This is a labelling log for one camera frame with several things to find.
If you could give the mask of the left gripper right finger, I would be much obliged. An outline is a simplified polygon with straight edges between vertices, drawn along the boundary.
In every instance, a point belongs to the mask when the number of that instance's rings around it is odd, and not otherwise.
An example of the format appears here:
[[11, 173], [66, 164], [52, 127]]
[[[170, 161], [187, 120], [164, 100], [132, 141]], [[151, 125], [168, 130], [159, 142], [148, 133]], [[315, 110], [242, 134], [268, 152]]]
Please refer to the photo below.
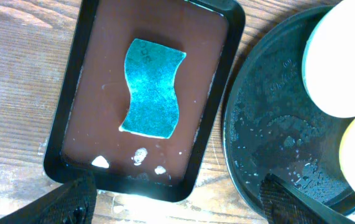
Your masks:
[[269, 223], [355, 224], [274, 174], [267, 174], [261, 182], [260, 201]]

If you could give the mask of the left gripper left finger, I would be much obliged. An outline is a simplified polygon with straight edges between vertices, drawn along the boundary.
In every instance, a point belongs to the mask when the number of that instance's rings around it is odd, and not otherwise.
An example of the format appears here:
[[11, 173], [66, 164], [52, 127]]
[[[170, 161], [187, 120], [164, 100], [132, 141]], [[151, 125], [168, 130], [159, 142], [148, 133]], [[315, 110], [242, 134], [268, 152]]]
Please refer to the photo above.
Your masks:
[[83, 175], [0, 218], [0, 224], [90, 224], [96, 197], [94, 177]]

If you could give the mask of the light blue plate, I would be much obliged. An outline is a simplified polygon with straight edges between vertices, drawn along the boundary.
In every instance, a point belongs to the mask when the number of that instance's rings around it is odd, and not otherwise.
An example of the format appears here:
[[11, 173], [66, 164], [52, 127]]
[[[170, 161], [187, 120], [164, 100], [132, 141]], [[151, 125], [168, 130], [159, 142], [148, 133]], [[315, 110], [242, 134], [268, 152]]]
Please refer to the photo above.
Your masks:
[[343, 0], [317, 23], [302, 60], [303, 84], [320, 110], [355, 117], [355, 0]]

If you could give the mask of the green yellow sponge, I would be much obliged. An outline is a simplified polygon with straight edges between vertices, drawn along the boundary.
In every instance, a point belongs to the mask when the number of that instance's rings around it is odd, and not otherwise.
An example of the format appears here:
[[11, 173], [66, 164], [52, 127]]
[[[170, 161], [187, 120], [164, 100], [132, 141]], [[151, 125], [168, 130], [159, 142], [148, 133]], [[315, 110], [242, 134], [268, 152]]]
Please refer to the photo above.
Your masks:
[[132, 41], [124, 61], [130, 103], [120, 132], [157, 139], [172, 136], [180, 115], [175, 77], [186, 56], [148, 40]]

